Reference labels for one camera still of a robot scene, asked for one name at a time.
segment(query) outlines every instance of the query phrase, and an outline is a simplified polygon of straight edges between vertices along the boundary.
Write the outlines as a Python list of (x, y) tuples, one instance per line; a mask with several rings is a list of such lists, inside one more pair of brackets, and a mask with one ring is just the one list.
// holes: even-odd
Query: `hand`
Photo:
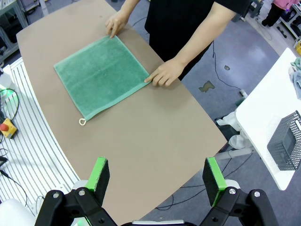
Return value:
[(183, 72), (185, 64), (173, 58), (158, 67), (144, 82), (152, 81), (154, 86), (170, 86)]
[(107, 35), (113, 38), (128, 22), (129, 15), (124, 11), (120, 10), (112, 15), (105, 23), (107, 28)]

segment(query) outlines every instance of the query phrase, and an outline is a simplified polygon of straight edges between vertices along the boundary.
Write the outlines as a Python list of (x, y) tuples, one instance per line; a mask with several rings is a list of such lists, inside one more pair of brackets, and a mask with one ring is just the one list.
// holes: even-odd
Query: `white slatted panel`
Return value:
[[(11, 66), (15, 90), (20, 98), (20, 106), (13, 123), (18, 133), (13, 139), (4, 139), (2, 144), (9, 150), (9, 162), (1, 167), (18, 181), (28, 195), (28, 205), (36, 215), (35, 203), (39, 195), (45, 196), (49, 190), (62, 187), (69, 192), (79, 180), (74, 169), (62, 152), (40, 109), (30, 84), (22, 58)], [(12, 118), (17, 106), (17, 98), (12, 95), (6, 100), (2, 111)], [(15, 198), (25, 204), (22, 189), (7, 178), (0, 177), (0, 199)]]

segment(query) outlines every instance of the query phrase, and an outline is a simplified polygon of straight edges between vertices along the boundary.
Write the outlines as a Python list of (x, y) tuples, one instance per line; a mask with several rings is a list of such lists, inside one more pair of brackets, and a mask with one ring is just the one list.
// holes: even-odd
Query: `green towel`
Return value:
[(108, 36), (57, 63), (55, 70), (86, 121), (147, 85), (149, 76), (118, 37)]
[(291, 62), (291, 65), (295, 66), (298, 71), (301, 71), (301, 58), (297, 57), (294, 62)]

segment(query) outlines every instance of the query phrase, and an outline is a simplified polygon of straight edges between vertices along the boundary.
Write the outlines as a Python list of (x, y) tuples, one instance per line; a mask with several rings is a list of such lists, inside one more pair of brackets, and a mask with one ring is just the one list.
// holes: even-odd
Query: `white table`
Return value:
[(267, 75), (237, 108), (236, 117), (254, 148), (267, 166), (278, 188), (285, 190), (294, 171), (280, 171), (267, 149), (280, 120), (294, 111), (301, 112), (288, 69), (295, 55), (286, 49)]

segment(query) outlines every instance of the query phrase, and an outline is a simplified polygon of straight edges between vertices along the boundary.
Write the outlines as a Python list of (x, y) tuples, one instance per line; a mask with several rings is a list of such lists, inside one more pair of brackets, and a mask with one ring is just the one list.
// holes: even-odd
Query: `table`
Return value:
[[(87, 179), (96, 158), (109, 160), (104, 207), (117, 224), (158, 206), (226, 143), (221, 132), (175, 81), (148, 85), (82, 127), (54, 64), (105, 36), (115, 10), (104, 0), (81, 0), (33, 23), (17, 35), (21, 55), (45, 118), (71, 165)], [(162, 60), (129, 26), (119, 38), (150, 73)]]
[(237, 108), (236, 117), (254, 148), (267, 166), (278, 188), (285, 190), (294, 171), (280, 171), (267, 149), (280, 120), (294, 111), (301, 111), (288, 69), (295, 55), (286, 49), (267, 75)]

